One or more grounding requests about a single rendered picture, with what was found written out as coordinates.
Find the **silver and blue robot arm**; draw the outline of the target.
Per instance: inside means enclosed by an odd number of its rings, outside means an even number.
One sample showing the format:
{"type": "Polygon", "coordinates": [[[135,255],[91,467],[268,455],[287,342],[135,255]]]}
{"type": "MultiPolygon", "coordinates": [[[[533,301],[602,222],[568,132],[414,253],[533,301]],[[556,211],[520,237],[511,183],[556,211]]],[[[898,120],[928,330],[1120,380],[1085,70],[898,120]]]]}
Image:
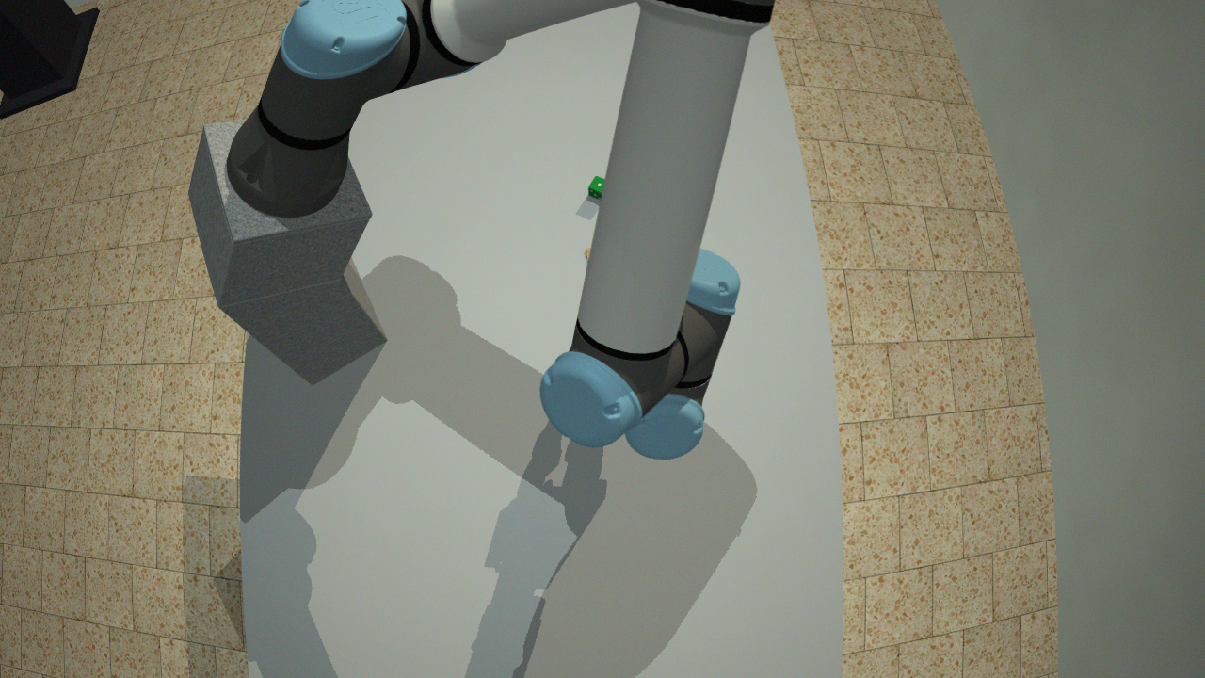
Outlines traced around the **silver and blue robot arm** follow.
{"type": "Polygon", "coordinates": [[[230,145],[230,185],[274,218],[324,210],[369,100],[466,73],[509,39],[637,2],[574,340],[539,400],[577,444],[625,434],[643,458],[683,456],[703,437],[741,285],[700,244],[750,36],[770,25],[775,1],[302,0],[230,145]]]}

